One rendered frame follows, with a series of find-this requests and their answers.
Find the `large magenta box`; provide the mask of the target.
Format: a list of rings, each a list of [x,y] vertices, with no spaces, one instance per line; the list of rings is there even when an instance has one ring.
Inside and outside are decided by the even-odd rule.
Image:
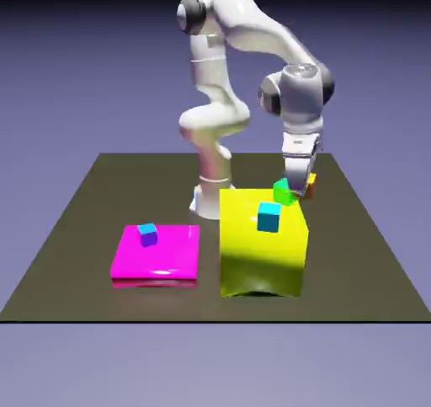
[[[110,269],[114,287],[195,287],[200,228],[156,225],[157,244],[141,246],[138,225],[126,225]]]

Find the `small blue cube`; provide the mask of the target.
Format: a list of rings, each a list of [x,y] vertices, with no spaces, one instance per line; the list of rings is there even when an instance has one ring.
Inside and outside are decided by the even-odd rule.
[[[141,237],[141,246],[149,247],[157,244],[157,227],[154,223],[145,223],[137,226],[137,231]]]

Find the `small green cube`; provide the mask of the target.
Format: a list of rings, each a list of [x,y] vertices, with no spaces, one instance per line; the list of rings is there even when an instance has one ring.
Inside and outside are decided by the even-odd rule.
[[[291,190],[285,177],[274,182],[273,200],[283,206],[290,206],[298,201],[298,195]]]

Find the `large yellow box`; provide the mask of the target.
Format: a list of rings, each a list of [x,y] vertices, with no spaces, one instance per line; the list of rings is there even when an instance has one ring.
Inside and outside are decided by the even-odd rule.
[[[261,201],[274,202],[271,189],[220,192],[221,295],[301,294],[309,229],[299,201],[281,205],[279,231],[257,230]]]

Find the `small cyan cube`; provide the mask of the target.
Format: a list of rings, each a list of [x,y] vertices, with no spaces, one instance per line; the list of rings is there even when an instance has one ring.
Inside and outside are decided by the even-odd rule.
[[[281,205],[276,202],[261,201],[258,206],[257,230],[267,233],[279,231]]]

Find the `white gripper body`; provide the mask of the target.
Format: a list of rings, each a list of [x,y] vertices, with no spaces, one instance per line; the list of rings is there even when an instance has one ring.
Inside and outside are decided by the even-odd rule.
[[[305,194],[316,157],[285,157],[285,178],[290,189],[296,194]]]

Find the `small orange cube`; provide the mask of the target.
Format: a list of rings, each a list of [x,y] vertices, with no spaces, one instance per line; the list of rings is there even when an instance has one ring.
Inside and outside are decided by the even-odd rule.
[[[317,179],[317,175],[315,173],[310,173],[310,176],[306,184],[306,191],[302,196],[303,200],[310,200],[314,197],[315,189],[316,189],[316,179]]]

